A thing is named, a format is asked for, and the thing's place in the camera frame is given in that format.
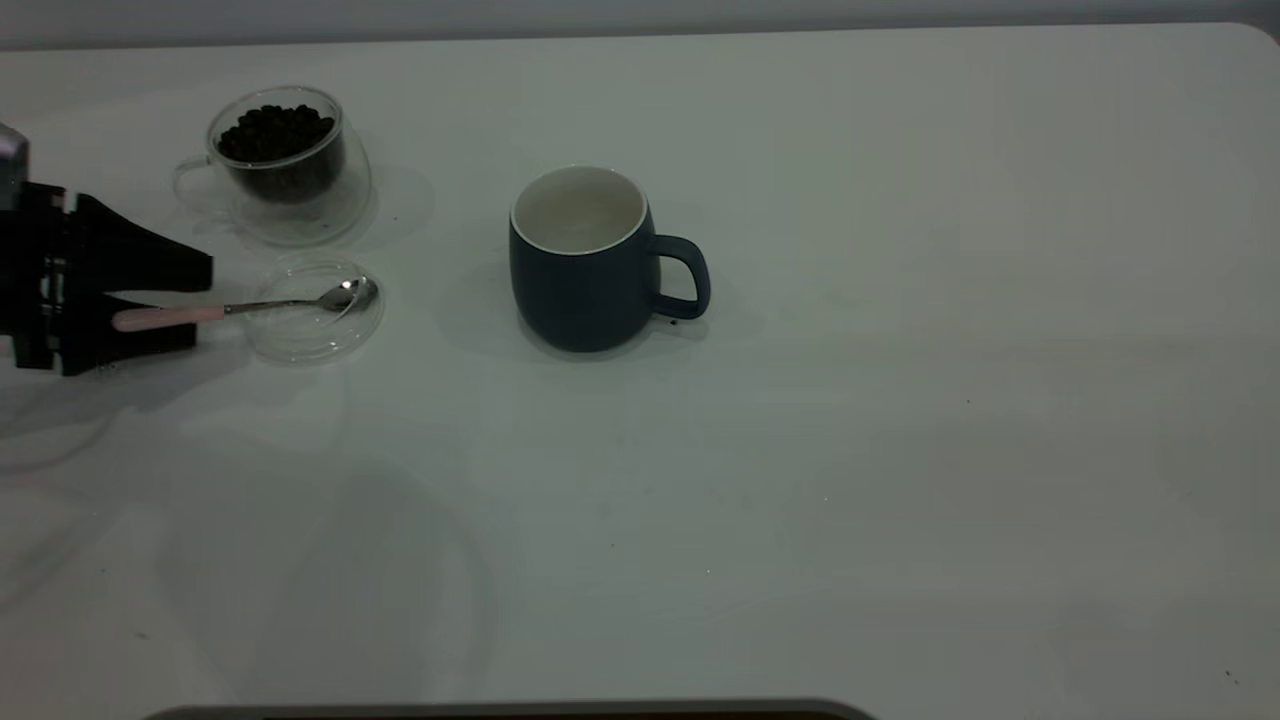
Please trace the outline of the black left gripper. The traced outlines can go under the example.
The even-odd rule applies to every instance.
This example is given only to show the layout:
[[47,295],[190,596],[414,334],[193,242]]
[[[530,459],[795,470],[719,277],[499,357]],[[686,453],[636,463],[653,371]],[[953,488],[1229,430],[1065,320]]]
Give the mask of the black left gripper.
[[[116,313],[145,305],[99,293],[209,291],[212,256],[137,225],[87,193],[77,196],[74,211],[65,200],[64,188],[33,182],[3,192],[1,333],[15,366],[76,377],[193,348],[198,331],[189,323],[116,331]],[[65,302],[70,254],[72,295],[82,299]]]

